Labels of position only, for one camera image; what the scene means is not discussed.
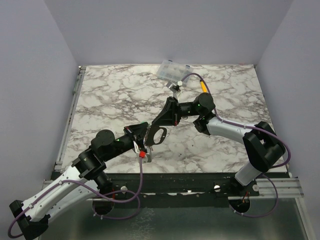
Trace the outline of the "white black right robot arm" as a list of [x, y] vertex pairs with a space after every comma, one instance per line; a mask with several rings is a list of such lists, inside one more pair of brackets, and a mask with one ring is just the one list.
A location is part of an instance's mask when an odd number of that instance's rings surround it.
[[220, 118], [209, 93], [201, 93], [191, 102], [179, 102], [172, 96], [168, 97], [147, 130], [145, 145], [155, 145], [154, 136], [158, 130], [166, 134], [166, 126], [177, 126], [182, 118], [187, 117], [197, 117], [193, 125], [201, 134], [224, 137], [244, 145], [248, 162], [229, 184], [230, 191], [236, 196], [246, 192], [249, 183], [274, 168], [275, 163], [288, 152], [267, 122], [244, 124]]

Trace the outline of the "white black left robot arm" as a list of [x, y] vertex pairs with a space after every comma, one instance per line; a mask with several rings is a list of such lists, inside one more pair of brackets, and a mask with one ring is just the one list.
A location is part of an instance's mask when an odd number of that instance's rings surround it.
[[88, 149], [81, 152], [71, 166], [50, 185], [27, 200], [15, 200], [9, 205], [14, 220], [9, 226], [8, 237], [18, 237], [12, 234], [14, 224], [18, 224], [20, 236], [26, 240], [34, 240], [42, 235], [49, 227], [49, 220], [53, 218], [50, 210], [61, 210], [58, 203], [79, 186], [112, 203], [124, 204], [138, 199], [140, 190], [129, 199], [114, 199], [117, 191], [104, 170], [107, 161], [129, 150], [135, 150], [141, 163], [146, 156], [144, 138], [148, 127], [147, 122], [125, 126], [124, 135], [119, 138], [115, 138], [111, 130], [99, 131]]

